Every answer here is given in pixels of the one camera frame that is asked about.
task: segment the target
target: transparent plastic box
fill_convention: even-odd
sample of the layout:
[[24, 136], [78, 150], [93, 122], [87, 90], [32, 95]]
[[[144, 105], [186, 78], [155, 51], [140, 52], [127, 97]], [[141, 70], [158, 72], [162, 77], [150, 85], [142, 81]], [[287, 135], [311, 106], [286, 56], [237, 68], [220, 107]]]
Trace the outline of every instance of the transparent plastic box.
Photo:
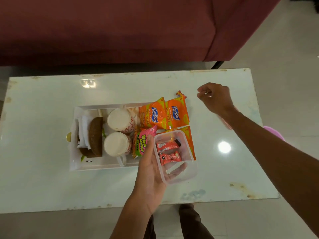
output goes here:
[[[181, 155], [182, 162], [170, 162], [165, 165], [161, 165], [160, 158], [156, 149], [156, 144], [173, 141], [175, 139], [178, 139], [178, 141], [181, 143], [181, 146], [177, 151]], [[196, 161], [194, 161], [186, 136], [182, 131], [176, 130], [162, 134], [157, 134], [154, 137], [154, 141], [154, 150], [157, 164], [159, 166], [159, 172], [165, 184], [171, 185], [175, 183], [180, 183], [194, 178], [197, 175]]]

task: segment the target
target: white paper cup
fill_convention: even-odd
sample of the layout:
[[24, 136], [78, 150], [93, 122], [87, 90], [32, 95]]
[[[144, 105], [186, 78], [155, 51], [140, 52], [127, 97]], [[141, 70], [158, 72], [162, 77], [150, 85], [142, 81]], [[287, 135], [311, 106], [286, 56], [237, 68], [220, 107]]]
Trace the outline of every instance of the white paper cup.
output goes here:
[[135, 127], [133, 117], [125, 108], [114, 109], [107, 117], [107, 124], [111, 129], [123, 133], [131, 133]]
[[131, 152], [132, 140], [121, 132], [113, 132], [106, 137], [103, 144], [105, 152], [116, 157], [121, 167], [126, 165], [126, 155]]

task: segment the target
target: maroon sofa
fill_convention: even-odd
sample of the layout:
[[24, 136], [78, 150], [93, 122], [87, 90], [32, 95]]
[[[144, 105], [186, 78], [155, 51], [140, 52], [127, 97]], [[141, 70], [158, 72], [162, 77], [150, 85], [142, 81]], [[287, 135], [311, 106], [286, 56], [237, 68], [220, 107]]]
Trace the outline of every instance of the maroon sofa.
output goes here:
[[279, 0], [0, 0], [0, 65], [230, 60]]

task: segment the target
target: person's leg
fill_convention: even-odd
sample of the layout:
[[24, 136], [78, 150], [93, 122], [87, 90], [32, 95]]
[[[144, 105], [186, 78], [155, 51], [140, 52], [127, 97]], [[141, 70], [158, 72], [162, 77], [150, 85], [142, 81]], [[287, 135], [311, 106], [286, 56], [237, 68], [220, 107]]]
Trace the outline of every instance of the person's leg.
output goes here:
[[193, 204], [181, 204], [178, 212], [184, 239], [214, 239], [202, 224]]
[[148, 220], [148, 224], [145, 230], [144, 239], [156, 239], [156, 234], [154, 231], [154, 217], [151, 215]]

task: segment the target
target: table top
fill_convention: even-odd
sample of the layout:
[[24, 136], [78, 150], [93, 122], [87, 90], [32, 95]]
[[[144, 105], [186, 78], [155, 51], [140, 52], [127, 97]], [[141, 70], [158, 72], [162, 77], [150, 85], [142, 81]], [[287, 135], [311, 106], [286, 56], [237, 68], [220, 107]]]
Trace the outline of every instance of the table top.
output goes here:
[[[162, 204], [277, 198], [243, 142], [197, 98], [207, 82], [228, 86], [237, 109], [262, 125], [249, 68], [11, 77], [0, 120], [0, 213], [123, 206], [137, 167], [69, 171], [65, 136], [74, 107], [170, 100], [179, 89], [198, 174], [168, 186]], [[228, 153], [218, 146], [225, 142]]]

